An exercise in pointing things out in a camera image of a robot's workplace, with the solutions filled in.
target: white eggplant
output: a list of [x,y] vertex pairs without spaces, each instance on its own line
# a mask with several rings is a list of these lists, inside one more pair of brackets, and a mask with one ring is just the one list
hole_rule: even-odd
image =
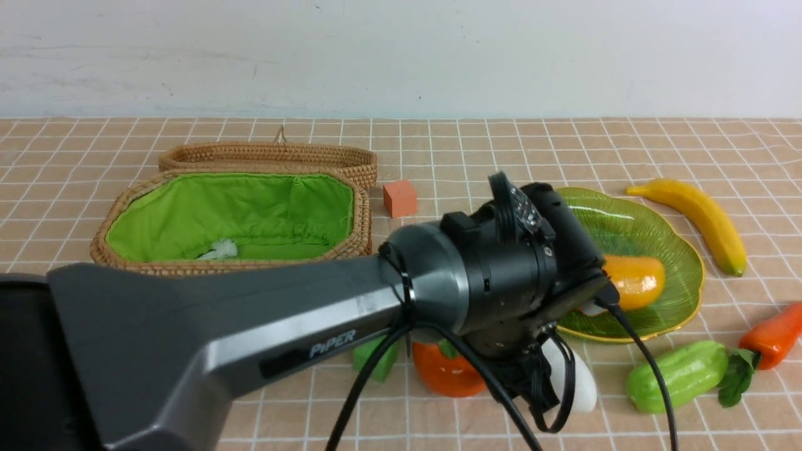
[[[553,339],[548,339],[543,343],[542,350],[546,361],[549,362],[552,368],[550,377],[552,387],[554,387],[557,398],[562,401],[562,391],[565,386],[565,360],[562,357],[560,348],[557,347]],[[590,374],[585,362],[576,354],[573,357],[577,364],[577,377],[574,384],[571,412],[592,412],[596,408],[596,380],[593,379],[593,375]]]

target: wicker basket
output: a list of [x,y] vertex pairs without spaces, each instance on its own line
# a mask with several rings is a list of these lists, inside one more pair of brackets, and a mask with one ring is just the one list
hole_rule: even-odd
[[376,186],[376,154],[361,148],[288,143],[281,126],[272,143],[186,144],[159,155],[159,170],[231,168],[242,165],[299,165],[337,170],[363,189]]
[[[260,173],[260,174],[299,174],[313,175],[325,174],[341,181],[347,187],[353,189],[353,223],[350,235],[340,241],[339,244],[315,258],[297,260],[173,260],[158,262],[131,261],[120,257],[114,248],[107,242],[109,231],[120,215],[125,212],[133,201],[169,184],[180,176],[186,174],[205,174],[205,173]],[[309,169],[292,167],[273,166],[268,169],[258,169],[251,166],[227,167],[227,168],[194,168],[194,169],[172,169],[160,173],[159,175],[143,181],[138,185],[122,193],[112,205],[106,220],[100,226],[95,238],[90,245],[90,255],[95,263],[103,266],[110,266],[118,269],[131,270],[142,274],[154,274],[162,276],[189,276],[198,274],[226,273],[236,270],[256,270],[275,266],[296,265],[320,260],[335,260],[354,258],[361,255],[372,254],[371,243],[371,208],[367,192],[357,186],[351,179],[343,176],[336,171],[325,169]]]

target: banana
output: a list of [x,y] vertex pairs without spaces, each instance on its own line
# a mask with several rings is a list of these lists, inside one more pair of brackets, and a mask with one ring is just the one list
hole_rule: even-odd
[[735,224],[721,205],[701,190],[681,181],[659,178],[628,187],[626,195],[644,197],[678,210],[702,234],[721,271],[737,277],[746,271],[747,252]]

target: red pepper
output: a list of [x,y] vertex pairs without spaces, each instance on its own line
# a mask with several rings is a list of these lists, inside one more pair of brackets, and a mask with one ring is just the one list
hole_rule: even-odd
[[759,370],[780,364],[802,335],[802,303],[788,306],[777,316],[758,324],[743,336],[738,347],[760,355]]

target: green plate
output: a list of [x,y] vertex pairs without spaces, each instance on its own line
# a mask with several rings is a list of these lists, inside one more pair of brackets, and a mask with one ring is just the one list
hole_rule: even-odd
[[[654,210],[591,189],[557,190],[604,254],[651,256],[666,269],[666,287],[648,307],[626,312],[641,339],[675,331],[691,321],[701,307],[705,269],[696,250]],[[585,339],[632,343],[632,338],[608,313],[587,316],[571,312],[560,330]]]

